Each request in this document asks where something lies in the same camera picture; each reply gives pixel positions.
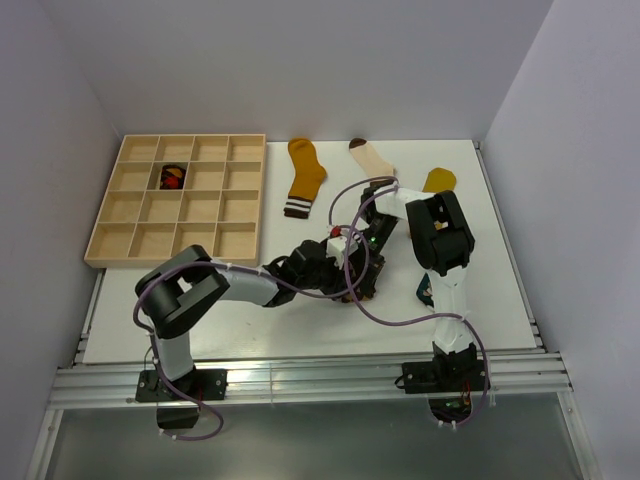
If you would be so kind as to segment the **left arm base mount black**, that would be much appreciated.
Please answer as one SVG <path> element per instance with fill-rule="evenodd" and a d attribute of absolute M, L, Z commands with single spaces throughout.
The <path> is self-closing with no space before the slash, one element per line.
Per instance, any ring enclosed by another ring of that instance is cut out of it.
<path fill-rule="evenodd" d="M 192 407 L 161 407 L 160 404 L 186 401 L 186 396 L 199 402 L 221 401 L 226 395 L 227 371 L 194 368 L 171 384 L 169 387 L 155 369 L 143 370 L 139 375 L 135 402 L 158 404 L 156 422 L 160 428 L 169 431 L 189 430 L 199 420 L 201 407 L 198 404 Z"/>

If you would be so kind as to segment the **dark green sock bear motif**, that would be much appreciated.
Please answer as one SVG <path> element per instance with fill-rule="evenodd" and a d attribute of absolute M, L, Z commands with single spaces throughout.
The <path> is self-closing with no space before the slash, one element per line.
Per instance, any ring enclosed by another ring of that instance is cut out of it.
<path fill-rule="evenodd" d="M 427 273 L 425 273 L 419 282 L 416 290 L 416 297 L 420 302 L 428 307 L 434 306 L 434 300 L 432 295 L 431 280 Z"/>

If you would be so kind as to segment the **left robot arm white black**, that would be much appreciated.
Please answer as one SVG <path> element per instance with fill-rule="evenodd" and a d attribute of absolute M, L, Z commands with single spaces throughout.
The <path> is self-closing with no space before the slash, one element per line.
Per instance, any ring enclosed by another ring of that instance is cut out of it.
<path fill-rule="evenodd" d="M 224 265 L 201 245 L 187 247 L 134 287 L 136 310 L 152 323 L 152 349 L 162 369 L 159 388 L 172 399 L 183 399 L 193 391 L 189 331 L 216 302 L 274 308 L 308 290 L 337 298 L 346 291 L 343 280 L 343 252 L 329 253 L 325 241 L 306 240 L 290 255 L 259 269 Z"/>

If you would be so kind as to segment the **mustard sock brown white stripes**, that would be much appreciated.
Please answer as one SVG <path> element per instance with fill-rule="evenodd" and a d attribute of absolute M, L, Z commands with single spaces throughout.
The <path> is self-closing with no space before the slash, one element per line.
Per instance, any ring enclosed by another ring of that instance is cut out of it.
<path fill-rule="evenodd" d="M 310 140 L 290 140 L 288 153 L 295 175 L 283 212 L 286 217 L 307 219 L 327 173 L 319 163 L 316 149 Z"/>

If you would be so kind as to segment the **aluminium rail frame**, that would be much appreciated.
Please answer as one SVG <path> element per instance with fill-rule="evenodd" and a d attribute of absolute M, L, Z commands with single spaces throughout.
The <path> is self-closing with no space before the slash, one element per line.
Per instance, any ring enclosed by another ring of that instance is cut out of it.
<path fill-rule="evenodd" d="M 376 150 L 396 168 L 401 182 L 420 188 L 435 167 L 452 170 L 456 191 L 476 239 L 468 273 L 469 319 L 491 354 L 497 394 L 567 392 L 570 380 L 562 358 L 542 347 L 497 209 L 470 140 L 379 141 Z M 320 142 L 318 155 L 328 171 L 307 221 L 281 212 L 291 178 L 286 146 L 267 148 L 260 259 L 268 262 L 302 240 L 322 236 L 329 218 L 350 221 L 360 178 L 343 142 Z M 387 266 L 379 295 L 369 307 L 377 317 L 402 321 L 424 309 L 414 291 L 421 270 L 406 228 L 388 242 Z M 54 410 L 131 407 L 143 357 L 144 332 L 132 320 L 139 269 L 109 269 L 90 308 L 90 330 L 81 360 L 57 373 L 49 406 Z M 386 327 L 350 305 L 305 297 L 277 309 L 250 304 L 217 304 L 192 331 L 191 345 L 201 367 L 228 372 L 226 400 L 285 403 L 390 399 L 400 396 L 394 380 L 407 361 L 426 359 L 434 326 Z"/>

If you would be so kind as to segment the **wooden compartment tray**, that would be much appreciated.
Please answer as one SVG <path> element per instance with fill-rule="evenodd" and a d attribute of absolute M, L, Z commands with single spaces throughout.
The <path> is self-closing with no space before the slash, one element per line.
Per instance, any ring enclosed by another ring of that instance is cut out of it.
<path fill-rule="evenodd" d="M 124 137 L 84 260 L 97 269 L 157 266 L 191 245 L 223 261 L 259 256 L 263 134 Z M 161 167 L 186 169 L 182 190 L 160 190 Z"/>

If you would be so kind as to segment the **brown yellow argyle sock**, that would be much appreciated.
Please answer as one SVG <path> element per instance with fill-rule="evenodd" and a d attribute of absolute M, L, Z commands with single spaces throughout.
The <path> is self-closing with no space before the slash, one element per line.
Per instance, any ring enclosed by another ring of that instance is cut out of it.
<path fill-rule="evenodd" d="M 348 273 L 355 291 L 355 297 L 359 301 L 372 300 L 376 295 L 376 282 L 384 268 L 385 259 L 381 255 L 374 255 L 368 260 L 364 256 L 355 259 L 350 258 Z M 341 303 L 353 303 L 350 292 L 340 297 Z"/>

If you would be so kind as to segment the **black red yellow argyle sock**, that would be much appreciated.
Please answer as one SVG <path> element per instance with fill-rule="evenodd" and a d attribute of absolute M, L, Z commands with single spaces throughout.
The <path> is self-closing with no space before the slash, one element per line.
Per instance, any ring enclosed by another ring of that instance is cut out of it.
<path fill-rule="evenodd" d="M 182 190 L 186 177 L 186 169 L 177 164 L 166 164 L 161 167 L 159 189 Z"/>

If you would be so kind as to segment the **yellow sock bear motif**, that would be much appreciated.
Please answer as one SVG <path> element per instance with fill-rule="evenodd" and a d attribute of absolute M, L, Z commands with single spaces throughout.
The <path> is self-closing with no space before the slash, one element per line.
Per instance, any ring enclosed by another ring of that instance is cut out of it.
<path fill-rule="evenodd" d="M 428 173 L 422 191 L 425 193 L 441 193 L 454 190 L 456 184 L 457 178 L 452 171 L 436 167 Z"/>

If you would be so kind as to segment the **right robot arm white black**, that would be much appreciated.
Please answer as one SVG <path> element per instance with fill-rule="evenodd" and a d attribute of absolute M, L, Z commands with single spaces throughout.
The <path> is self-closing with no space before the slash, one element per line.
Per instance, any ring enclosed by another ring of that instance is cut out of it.
<path fill-rule="evenodd" d="M 446 390 L 457 388 L 477 363 L 477 355 L 485 351 L 467 320 L 465 283 L 475 239 L 456 194 L 451 190 L 419 192 L 389 179 L 363 191 L 356 216 L 370 227 L 393 229 L 399 220 L 408 223 L 415 258 L 430 281 L 434 312 L 392 321 L 376 317 L 362 305 L 358 309 L 386 327 L 432 321 L 434 381 Z"/>

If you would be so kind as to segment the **cream sock brown stripes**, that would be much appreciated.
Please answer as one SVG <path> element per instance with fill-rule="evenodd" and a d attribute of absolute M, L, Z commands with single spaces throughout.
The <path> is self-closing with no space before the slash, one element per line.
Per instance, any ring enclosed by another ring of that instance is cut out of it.
<path fill-rule="evenodd" d="M 366 139 L 360 137 L 351 139 L 348 149 L 368 178 L 395 175 L 395 167 L 385 161 Z"/>

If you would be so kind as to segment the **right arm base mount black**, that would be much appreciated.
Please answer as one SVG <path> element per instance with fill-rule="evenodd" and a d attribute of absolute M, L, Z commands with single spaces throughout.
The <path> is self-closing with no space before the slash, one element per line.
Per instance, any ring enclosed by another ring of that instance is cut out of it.
<path fill-rule="evenodd" d="M 407 395 L 426 395 L 431 414 L 448 425 L 468 420 L 474 411 L 472 396 L 487 400 L 491 383 L 480 360 L 470 367 L 445 367 L 436 360 L 405 362 L 394 386 Z"/>

